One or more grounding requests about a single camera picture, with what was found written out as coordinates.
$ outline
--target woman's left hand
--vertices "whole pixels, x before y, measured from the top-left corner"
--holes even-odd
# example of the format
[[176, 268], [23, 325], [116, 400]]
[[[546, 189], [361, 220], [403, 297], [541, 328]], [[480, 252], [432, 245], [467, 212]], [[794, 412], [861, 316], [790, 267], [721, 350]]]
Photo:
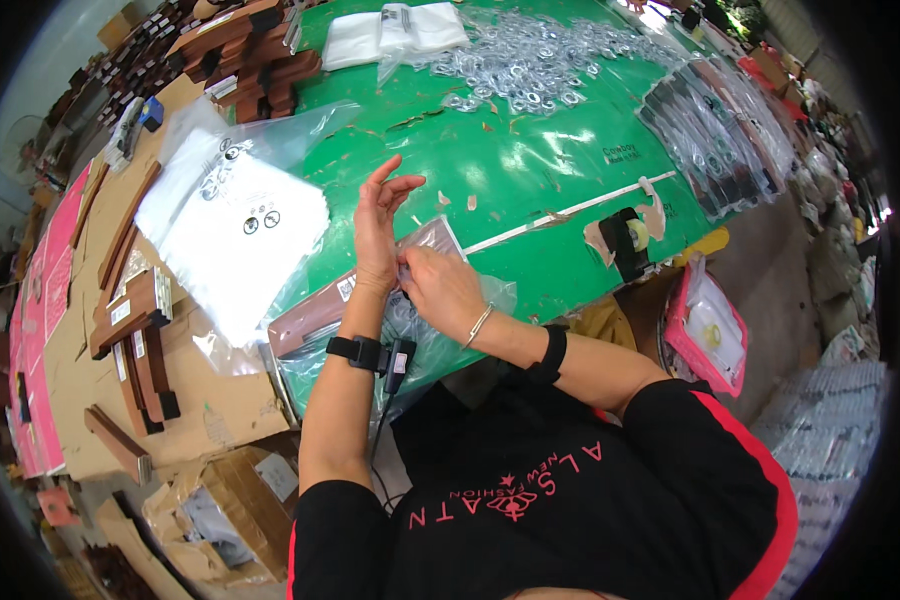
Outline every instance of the woman's left hand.
[[357, 252], [357, 285], [381, 296], [396, 285], [394, 213], [410, 192], [427, 183], [427, 177], [404, 174], [387, 180], [403, 162], [400, 154], [384, 162], [360, 186], [360, 201], [353, 213], [353, 241]]

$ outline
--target green table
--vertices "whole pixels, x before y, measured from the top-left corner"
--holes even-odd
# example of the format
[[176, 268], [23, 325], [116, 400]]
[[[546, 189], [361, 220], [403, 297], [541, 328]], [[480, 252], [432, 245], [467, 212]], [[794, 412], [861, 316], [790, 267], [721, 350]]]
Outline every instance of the green table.
[[[411, 1], [409, 4], [425, 4]], [[466, 4], [507, 9], [499, 0], [466, 0]], [[330, 21], [342, 15], [379, 11], [380, 0], [332, 2], [304, 12], [301, 47], [322, 50]], [[520, 3], [525, 15], [560, 19], [582, 17], [627, 25], [606, 5], [594, 0]], [[341, 69], [303, 81], [298, 86], [300, 111], [342, 99], [363, 107], [348, 128], [317, 145], [303, 163], [303, 174], [323, 186], [331, 223], [321, 253], [312, 260], [305, 290], [313, 292], [354, 266], [352, 214], [358, 187], [388, 157], [400, 153], [400, 174], [420, 174], [427, 183], [413, 192], [394, 219], [399, 238], [441, 212], [447, 216], [461, 246], [494, 235], [613, 190], [631, 186], [641, 176], [674, 170], [658, 139], [637, 120], [634, 110], [651, 85], [664, 75], [662, 67], [644, 61], [599, 58], [596, 79], [585, 78], [581, 90], [587, 102], [562, 108], [550, 117], [515, 116], [505, 100], [492, 100], [476, 112], [441, 111], [447, 93], [467, 95], [464, 82], [437, 77], [429, 70], [401, 66], [380, 90], [376, 64]], [[650, 261], [681, 252], [714, 227], [697, 205], [683, 176], [654, 185], [666, 212], [662, 241], [650, 239]], [[438, 201], [438, 192], [450, 199]], [[477, 207], [468, 210], [468, 196]], [[562, 315], [619, 287], [615, 267], [606, 268], [584, 242], [590, 222], [624, 207], [649, 204], [642, 191], [625, 194], [577, 212], [568, 222], [540, 228], [469, 256], [480, 272], [517, 283], [515, 316], [540, 323]], [[479, 356], [461, 354], [450, 373]]]

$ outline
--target woman's right hand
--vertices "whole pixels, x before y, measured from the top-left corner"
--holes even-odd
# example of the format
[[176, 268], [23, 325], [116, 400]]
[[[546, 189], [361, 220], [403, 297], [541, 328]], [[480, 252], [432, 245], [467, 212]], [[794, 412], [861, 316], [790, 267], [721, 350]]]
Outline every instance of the woman's right hand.
[[423, 320], [443, 335], [466, 344], [487, 310], [477, 271], [456, 255], [412, 246], [400, 255], [410, 279], [400, 282]]

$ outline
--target fan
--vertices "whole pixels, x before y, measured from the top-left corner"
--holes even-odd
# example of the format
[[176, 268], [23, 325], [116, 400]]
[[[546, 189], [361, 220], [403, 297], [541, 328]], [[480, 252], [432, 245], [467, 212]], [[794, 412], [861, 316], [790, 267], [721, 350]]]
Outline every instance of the fan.
[[21, 117], [10, 127], [3, 140], [0, 171], [24, 187], [30, 187], [37, 181], [34, 163], [43, 152], [43, 144], [37, 139], [42, 126], [43, 119], [38, 116]]

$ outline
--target silver bracelet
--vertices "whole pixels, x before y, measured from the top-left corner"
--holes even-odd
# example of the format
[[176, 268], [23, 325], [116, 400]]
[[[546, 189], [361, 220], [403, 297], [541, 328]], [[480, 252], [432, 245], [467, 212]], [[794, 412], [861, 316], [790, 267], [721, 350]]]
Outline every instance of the silver bracelet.
[[486, 306], [486, 310], [483, 311], [483, 314], [480, 315], [480, 318], [477, 319], [477, 324], [473, 325], [473, 328], [470, 329], [470, 339], [466, 341], [461, 350], [466, 350], [470, 348], [470, 345], [473, 344], [473, 339], [477, 337], [477, 334], [480, 333], [480, 328], [484, 326], [484, 322], [488, 317], [491, 316], [493, 312], [493, 302], [490, 302]]

